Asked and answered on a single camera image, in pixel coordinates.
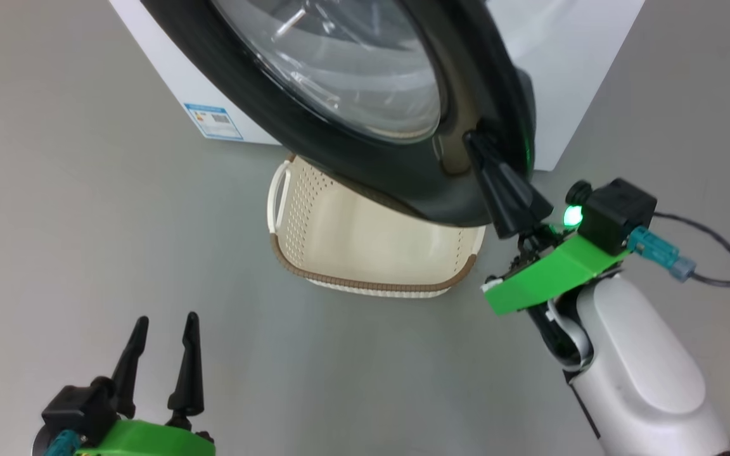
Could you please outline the black washing machine door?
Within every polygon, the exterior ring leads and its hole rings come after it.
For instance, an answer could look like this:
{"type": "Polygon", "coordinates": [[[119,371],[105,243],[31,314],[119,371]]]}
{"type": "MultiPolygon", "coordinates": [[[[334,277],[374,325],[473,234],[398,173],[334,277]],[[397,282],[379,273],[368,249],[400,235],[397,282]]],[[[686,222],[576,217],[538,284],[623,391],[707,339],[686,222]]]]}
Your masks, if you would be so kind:
{"type": "Polygon", "coordinates": [[[438,225],[492,224],[464,134],[530,182],[535,102],[484,0],[140,0],[235,106],[339,184],[438,225]]]}

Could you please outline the blue energy label sticker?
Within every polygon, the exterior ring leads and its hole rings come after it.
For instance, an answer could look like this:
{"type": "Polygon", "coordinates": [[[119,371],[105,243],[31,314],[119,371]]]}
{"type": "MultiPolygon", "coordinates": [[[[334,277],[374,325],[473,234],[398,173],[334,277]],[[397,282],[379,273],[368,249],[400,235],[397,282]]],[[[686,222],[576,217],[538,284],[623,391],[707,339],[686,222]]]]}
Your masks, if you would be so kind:
{"type": "Polygon", "coordinates": [[[183,107],[206,138],[243,141],[243,136],[224,108],[191,103],[184,103],[183,107]]]}

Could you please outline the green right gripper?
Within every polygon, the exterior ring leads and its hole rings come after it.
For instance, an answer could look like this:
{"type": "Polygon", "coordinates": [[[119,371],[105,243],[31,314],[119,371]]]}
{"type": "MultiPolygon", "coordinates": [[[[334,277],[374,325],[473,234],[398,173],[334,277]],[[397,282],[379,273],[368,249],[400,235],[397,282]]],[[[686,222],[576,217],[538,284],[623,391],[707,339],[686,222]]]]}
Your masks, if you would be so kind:
{"type": "MultiPolygon", "coordinates": [[[[539,226],[551,215],[553,205],[512,167],[492,136],[467,132],[464,146],[499,238],[513,237],[523,226],[539,226]]],[[[489,276],[482,286],[496,315],[547,303],[601,277],[628,256],[625,250],[612,256],[577,230],[555,227],[522,231],[516,250],[509,269],[501,276],[489,276]]]]}

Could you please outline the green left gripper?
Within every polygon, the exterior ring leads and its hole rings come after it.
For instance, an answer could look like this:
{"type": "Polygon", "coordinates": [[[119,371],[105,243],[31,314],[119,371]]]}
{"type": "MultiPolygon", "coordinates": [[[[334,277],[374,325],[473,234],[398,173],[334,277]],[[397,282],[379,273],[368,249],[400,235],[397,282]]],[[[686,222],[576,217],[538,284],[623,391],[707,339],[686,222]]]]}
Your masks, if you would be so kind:
{"type": "MultiPolygon", "coordinates": [[[[144,353],[150,319],[142,315],[134,324],[111,379],[111,404],[127,419],[136,415],[134,387],[140,356],[144,353]]],[[[201,356],[200,318],[189,312],[182,336],[184,352],[174,392],[167,402],[172,416],[166,424],[145,421],[117,421],[89,456],[215,456],[215,443],[192,433],[191,417],[205,410],[201,356]]]]}

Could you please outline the white washing machine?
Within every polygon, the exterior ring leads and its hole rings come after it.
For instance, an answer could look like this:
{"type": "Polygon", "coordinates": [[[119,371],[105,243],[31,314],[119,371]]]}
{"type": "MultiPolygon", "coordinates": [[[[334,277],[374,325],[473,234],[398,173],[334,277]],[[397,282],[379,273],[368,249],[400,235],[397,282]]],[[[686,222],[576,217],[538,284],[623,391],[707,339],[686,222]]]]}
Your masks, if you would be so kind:
{"type": "MultiPolygon", "coordinates": [[[[276,145],[180,52],[140,0],[109,1],[180,107],[224,108],[243,136],[236,142],[276,145]]],[[[534,84],[536,170],[556,167],[644,1],[486,0],[513,63],[534,84]]]]}

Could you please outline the cream laundry basket brown rim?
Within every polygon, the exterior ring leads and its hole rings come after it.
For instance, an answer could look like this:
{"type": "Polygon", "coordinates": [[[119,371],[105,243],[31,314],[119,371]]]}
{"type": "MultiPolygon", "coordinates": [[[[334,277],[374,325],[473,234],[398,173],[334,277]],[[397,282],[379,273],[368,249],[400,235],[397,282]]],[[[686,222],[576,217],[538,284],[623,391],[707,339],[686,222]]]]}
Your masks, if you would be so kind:
{"type": "Polygon", "coordinates": [[[435,225],[354,193],[295,155],[267,191],[278,262],[322,288],[384,298],[433,298],[472,270],[485,228],[435,225]]]}

